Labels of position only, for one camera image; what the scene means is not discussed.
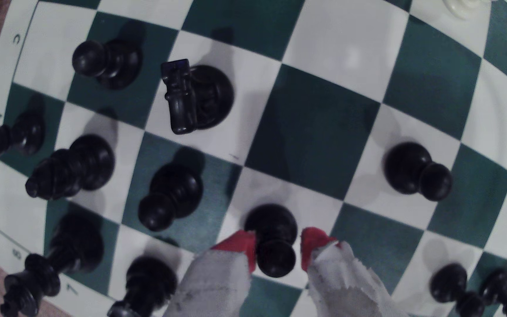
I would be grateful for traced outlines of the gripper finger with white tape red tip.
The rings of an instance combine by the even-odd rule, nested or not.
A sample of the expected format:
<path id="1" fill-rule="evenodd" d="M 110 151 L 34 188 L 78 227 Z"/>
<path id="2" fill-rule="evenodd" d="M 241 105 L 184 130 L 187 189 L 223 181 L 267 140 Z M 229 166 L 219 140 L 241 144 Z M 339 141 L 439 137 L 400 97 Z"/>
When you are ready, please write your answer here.
<path id="1" fill-rule="evenodd" d="M 300 250 L 317 316 L 408 316 L 348 242 L 306 227 Z"/>
<path id="2" fill-rule="evenodd" d="M 196 256 L 164 316 L 239 316 L 256 267 L 256 234 L 238 230 Z"/>

